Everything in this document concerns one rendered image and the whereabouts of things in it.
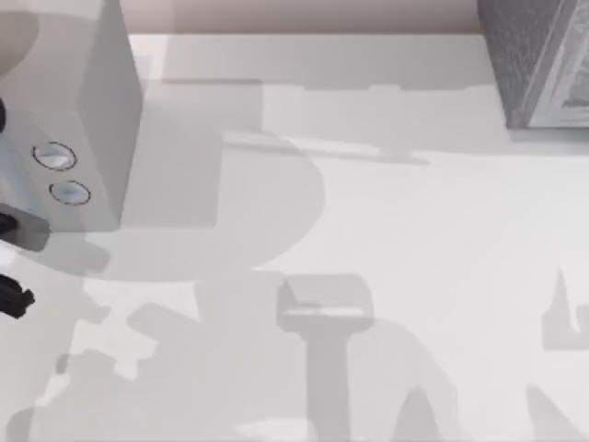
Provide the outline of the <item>small round microwave knob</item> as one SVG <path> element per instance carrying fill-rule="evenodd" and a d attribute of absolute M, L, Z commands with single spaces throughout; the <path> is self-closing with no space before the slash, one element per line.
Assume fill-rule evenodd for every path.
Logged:
<path fill-rule="evenodd" d="M 91 199 L 90 190 L 75 180 L 53 183 L 49 186 L 49 192 L 55 201 L 65 205 L 84 205 Z"/>

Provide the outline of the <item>pale microwave oven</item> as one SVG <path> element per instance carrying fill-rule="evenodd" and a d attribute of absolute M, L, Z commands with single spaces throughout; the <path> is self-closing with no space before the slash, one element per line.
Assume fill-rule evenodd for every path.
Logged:
<path fill-rule="evenodd" d="M 118 228 L 143 110 L 121 0 L 0 0 L 0 202 L 53 232 Z M 41 166 L 36 145 L 70 147 L 76 165 Z M 75 180 L 87 204 L 55 201 Z"/>

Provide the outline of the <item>large round microwave knob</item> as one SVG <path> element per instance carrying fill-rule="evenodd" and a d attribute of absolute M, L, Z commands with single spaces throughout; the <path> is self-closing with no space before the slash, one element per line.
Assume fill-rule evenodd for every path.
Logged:
<path fill-rule="evenodd" d="M 41 166 L 49 170 L 65 171 L 77 163 L 75 152 L 67 145 L 57 142 L 33 146 L 31 154 Z"/>

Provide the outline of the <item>grey cabinet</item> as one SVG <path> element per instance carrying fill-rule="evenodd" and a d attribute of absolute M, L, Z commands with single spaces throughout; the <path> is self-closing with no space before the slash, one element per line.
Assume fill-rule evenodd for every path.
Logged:
<path fill-rule="evenodd" d="M 589 129 L 589 0 L 477 0 L 510 129 Z"/>

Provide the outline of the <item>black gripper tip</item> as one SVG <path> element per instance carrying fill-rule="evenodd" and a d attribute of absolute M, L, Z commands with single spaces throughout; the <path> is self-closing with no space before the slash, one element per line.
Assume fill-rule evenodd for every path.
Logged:
<path fill-rule="evenodd" d="M 35 303 L 35 296 L 29 289 L 7 275 L 0 274 L 0 313 L 13 319 L 20 319 Z"/>

